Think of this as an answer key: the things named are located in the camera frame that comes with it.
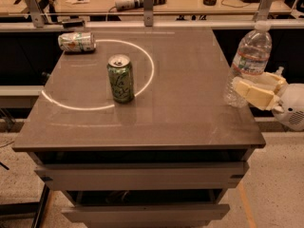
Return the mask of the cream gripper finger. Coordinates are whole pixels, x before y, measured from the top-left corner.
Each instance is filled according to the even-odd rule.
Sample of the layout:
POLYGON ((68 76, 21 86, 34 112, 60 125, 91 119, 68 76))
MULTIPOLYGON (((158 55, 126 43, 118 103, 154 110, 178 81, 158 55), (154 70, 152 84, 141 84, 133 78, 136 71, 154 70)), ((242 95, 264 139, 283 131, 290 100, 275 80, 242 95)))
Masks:
POLYGON ((277 92, 287 85, 287 81, 284 77, 264 72, 257 77, 256 88, 260 92, 270 92, 271 94, 277 94, 277 92))
POLYGON ((260 92, 257 89, 257 77, 253 80, 235 77, 233 90, 250 105, 260 110, 272 110, 278 106, 279 98, 270 92, 260 92))

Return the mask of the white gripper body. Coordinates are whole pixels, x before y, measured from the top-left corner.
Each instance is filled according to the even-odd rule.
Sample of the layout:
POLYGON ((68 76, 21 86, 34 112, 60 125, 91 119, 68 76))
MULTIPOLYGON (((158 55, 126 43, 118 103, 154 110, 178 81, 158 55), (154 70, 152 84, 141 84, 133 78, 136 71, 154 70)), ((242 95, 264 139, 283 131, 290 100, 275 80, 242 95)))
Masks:
POLYGON ((289 84, 282 87, 277 96, 278 106, 272 113, 283 125, 294 131, 304 130, 304 85, 289 84))

